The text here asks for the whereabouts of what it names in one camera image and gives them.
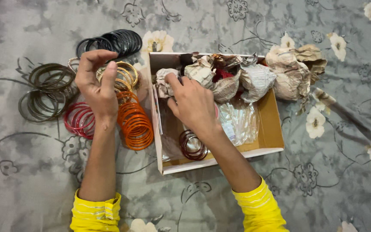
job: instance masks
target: yellow shirt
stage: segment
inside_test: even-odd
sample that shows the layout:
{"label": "yellow shirt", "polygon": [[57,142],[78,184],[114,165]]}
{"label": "yellow shirt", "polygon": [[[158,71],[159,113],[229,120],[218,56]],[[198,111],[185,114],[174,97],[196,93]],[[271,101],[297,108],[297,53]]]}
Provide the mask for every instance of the yellow shirt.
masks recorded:
{"label": "yellow shirt", "polygon": [[[286,221],[281,216],[277,202],[263,179],[257,189],[246,193],[233,191],[233,194],[245,215],[245,232],[288,231],[284,228]],[[85,201],[78,197],[77,190],[70,228],[74,232],[119,232],[120,201],[121,195],[118,193],[116,198],[104,202]]]}

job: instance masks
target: gray floral bedsheet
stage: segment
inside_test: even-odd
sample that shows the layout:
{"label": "gray floral bedsheet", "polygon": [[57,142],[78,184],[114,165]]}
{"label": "gray floral bedsheet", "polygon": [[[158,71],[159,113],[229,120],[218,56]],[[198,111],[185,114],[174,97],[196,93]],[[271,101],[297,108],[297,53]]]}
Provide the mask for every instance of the gray floral bedsheet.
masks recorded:
{"label": "gray floral bedsheet", "polygon": [[[143,37],[141,53],[126,59],[137,68],[146,51],[266,55],[273,45],[316,44],[328,65],[315,87],[330,103],[311,98],[297,116],[299,102],[279,101],[285,151],[251,164],[291,231],[371,231],[371,3],[364,0],[0,0],[0,231],[68,230],[91,143],[61,120],[25,121],[18,99],[31,88],[23,77],[40,64],[65,65],[80,40],[116,29]],[[218,166],[161,176],[154,146],[118,145],[121,231],[133,224],[243,230]]]}

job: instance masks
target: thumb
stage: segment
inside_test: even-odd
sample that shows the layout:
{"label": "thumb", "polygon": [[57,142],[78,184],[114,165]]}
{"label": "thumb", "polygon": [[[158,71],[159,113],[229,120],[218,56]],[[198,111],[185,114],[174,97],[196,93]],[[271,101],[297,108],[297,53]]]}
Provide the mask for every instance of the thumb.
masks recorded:
{"label": "thumb", "polygon": [[114,94],[114,83],[117,78],[117,64],[115,61],[108,63],[101,80],[101,90]]}
{"label": "thumb", "polygon": [[180,112],[178,110],[178,106],[177,106],[176,101],[174,101],[174,99],[170,98],[170,99],[168,99],[167,105],[171,109],[171,111],[173,112],[174,116],[178,118],[180,116]]}

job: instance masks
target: white cardboard box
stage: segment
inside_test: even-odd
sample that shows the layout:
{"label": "white cardboard box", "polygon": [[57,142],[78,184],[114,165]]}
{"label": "white cardboard box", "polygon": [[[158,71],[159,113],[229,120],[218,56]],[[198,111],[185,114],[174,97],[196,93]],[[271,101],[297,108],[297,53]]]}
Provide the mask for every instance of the white cardboard box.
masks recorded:
{"label": "white cardboard box", "polygon": [[[150,59],[146,63],[146,68],[140,71],[143,80],[142,86],[147,88],[146,91],[141,91],[143,94],[147,93],[151,102],[151,116],[152,125],[154,129],[155,149],[157,151],[158,170],[161,174],[166,175],[175,172],[182,172],[206,166],[217,164],[212,154],[208,154],[202,161],[191,161],[186,158],[176,161],[163,162],[162,140],[159,129],[159,120],[157,116],[156,102],[154,98],[154,91],[152,88],[152,75],[162,68],[176,68],[180,64],[180,55],[184,53],[176,52],[151,52]],[[259,62],[264,60],[263,56],[259,56]],[[277,110],[276,98],[274,96],[273,88],[257,102],[260,125],[257,140],[252,144],[244,144],[237,148],[244,157],[254,157],[265,154],[270,154],[284,150],[284,141],[281,133],[280,118]]]}

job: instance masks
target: newspaper-wrapped bundle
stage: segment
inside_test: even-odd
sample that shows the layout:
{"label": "newspaper-wrapped bundle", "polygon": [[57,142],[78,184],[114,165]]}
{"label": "newspaper-wrapped bundle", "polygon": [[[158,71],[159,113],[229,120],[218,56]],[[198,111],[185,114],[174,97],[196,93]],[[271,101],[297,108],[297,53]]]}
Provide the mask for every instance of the newspaper-wrapped bundle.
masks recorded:
{"label": "newspaper-wrapped bundle", "polygon": [[327,60],[323,59],[322,51],[314,44],[307,44],[294,50],[296,59],[304,63],[312,73],[310,84],[314,85],[320,78],[317,76],[324,73]]}
{"label": "newspaper-wrapped bundle", "polygon": [[174,96],[171,85],[166,83],[164,78],[168,73],[174,73],[177,78],[180,78],[180,71],[176,69],[160,69],[155,74],[157,76],[157,94],[159,98],[169,98]]}
{"label": "newspaper-wrapped bundle", "polygon": [[240,81],[246,89],[241,98],[245,103],[257,102],[273,87],[276,75],[270,68],[257,64],[257,54],[241,62]]}
{"label": "newspaper-wrapped bundle", "polygon": [[[186,66],[184,74],[188,78],[198,81],[204,88],[212,90],[215,101],[224,103],[237,93],[241,75],[239,64],[242,60],[240,56],[224,56],[221,54],[203,56],[196,63]],[[213,67],[229,71],[235,75],[213,83],[213,77],[216,75],[216,69],[213,70]]]}
{"label": "newspaper-wrapped bundle", "polygon": [[294,49],[273,46],[265,57],[267,65],[276,75],[274,91],[277,98],[285,100],[301,99],[298,114],[302,114],[309,102],[311,72],[298,62]]}
{"label": "newspaper-wrapped bundle", "polygon": [[213,86],[213,77],[216,75],[216,70],[213,69],[213,60],[209,56],[203,56],[194,64],[184,68],[184,75],[190,79],[194,79],[206,89],[211,89]]}

